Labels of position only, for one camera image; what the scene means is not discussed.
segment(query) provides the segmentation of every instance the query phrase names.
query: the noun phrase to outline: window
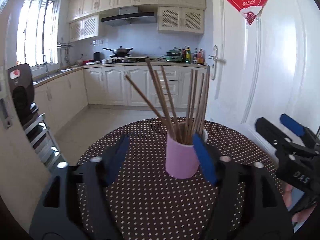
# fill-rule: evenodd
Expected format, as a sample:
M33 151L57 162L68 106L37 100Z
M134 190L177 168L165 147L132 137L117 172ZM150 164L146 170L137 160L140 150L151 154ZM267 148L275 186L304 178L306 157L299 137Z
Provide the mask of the window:
M18 64L56 63L52 56L56 4L56 0L24 0L18 25Z

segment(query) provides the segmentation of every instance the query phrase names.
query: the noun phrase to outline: lattice cabinet door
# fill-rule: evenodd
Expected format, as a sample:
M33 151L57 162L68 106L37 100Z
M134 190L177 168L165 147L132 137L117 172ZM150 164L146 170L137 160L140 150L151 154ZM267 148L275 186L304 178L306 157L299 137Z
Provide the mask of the lattice cabinet door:
M82 23L82 20L70 23L70 42L82 39Z
M185 32L204 33L204 11L182 8L182 27Z
M83 19L83 37L91 38L99 35L99 15Z
M181 8L159 7L158 29L159 31L180 31L182 27Z

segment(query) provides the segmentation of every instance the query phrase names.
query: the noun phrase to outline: drawer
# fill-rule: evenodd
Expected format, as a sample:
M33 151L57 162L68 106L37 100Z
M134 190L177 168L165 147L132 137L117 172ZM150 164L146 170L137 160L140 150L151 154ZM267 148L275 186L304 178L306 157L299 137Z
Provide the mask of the drawer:
M169 111L171 111L168 95L164 95L164 98L165 98L165 101L166 101L167 106L168 106L168 108L169 108ZM150 101L151 101L151 103L152 103L154 106L156 106L156 107L161 107L160 102L159 102L158 95L154 95L154 94L151 95L151 100L150 100ZM172 102L173 102L173 105L174 105L175 107L177 107L177 105L178 105L178 96L177 96L177 95L173 95L173 96L172 96Z
M167 93L167 89L165 88L164 80L160 80L160 83L161 83L163 93L167 95L168 93ZM178 95L179 81L168 80L168 86L169 86L170 93L172 95ZM152 81L151 81L150 87L151 87L151 94L156 94L156 89Z
M163 80L163 75L160 66L152 66L154 70L158 71L159 78ZM171 66L164 66L165 75L167 76L167 80L179 80L179 67L171 67Z

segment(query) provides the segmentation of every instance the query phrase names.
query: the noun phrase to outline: range hood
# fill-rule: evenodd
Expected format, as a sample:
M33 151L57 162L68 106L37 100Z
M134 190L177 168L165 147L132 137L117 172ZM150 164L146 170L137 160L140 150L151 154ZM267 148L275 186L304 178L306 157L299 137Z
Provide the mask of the range hood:
M105 17L101 22L111 25L120 26L127 24L156 23L154 12L140 12L138 6L125 7L119 9L119 15Z

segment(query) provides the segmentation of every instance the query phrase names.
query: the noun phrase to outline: polka dot tablecloth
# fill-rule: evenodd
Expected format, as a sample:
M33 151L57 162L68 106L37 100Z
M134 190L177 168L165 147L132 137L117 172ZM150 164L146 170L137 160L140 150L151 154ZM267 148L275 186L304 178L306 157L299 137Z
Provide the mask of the polka dot tablecloth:
M240 133L223 125L205 122L207 143L242 164L262 162L282 193L275 166L268 155ZM166 128L158 118L134 122L108 133L92 144L78 164L102 154L125 133L130 146L117 180L106 191L106 200L126 240L197 240L214 210L219 189L208 183L200 169L190 179L175 179L165 171ZM232 228L241 217L244 184L238 185ZM86 209L85 185L78 184L84 227L93 231Z

